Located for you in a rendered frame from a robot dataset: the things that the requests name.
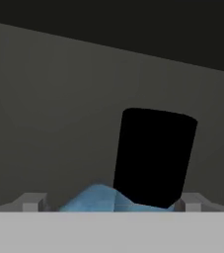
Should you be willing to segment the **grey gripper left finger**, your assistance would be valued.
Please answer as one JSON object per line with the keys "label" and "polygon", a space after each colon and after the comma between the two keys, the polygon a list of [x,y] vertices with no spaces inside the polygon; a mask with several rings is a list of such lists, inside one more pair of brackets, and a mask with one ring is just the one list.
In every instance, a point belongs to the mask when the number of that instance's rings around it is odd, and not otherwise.
{"label": "grey gripper left finger", "polygon": [[0,211],[48,211],[47,193],[24,193],[13,202],[0,206]]}

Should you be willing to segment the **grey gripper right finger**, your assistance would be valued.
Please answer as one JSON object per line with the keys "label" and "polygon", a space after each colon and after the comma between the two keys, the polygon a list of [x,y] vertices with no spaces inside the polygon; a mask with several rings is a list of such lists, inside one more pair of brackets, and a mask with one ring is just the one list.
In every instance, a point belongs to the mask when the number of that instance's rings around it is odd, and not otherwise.
{"label": "grey gripper right finger", "polygon": [[175,202],[175,211],[224,211],[224,206],[212,203],[200,193],[182,193]]}

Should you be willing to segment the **blue bottle with black cap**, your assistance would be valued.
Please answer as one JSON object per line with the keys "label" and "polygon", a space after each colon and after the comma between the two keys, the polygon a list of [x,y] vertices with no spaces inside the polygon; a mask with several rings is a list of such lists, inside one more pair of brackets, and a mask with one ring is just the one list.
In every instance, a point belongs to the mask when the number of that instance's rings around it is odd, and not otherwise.
{"label": "blue bottle with black cap", "polygon": [[113,184],[93,184],[62,211],[172,211],[181,197],[197,120],[128,108],[121,117]]}

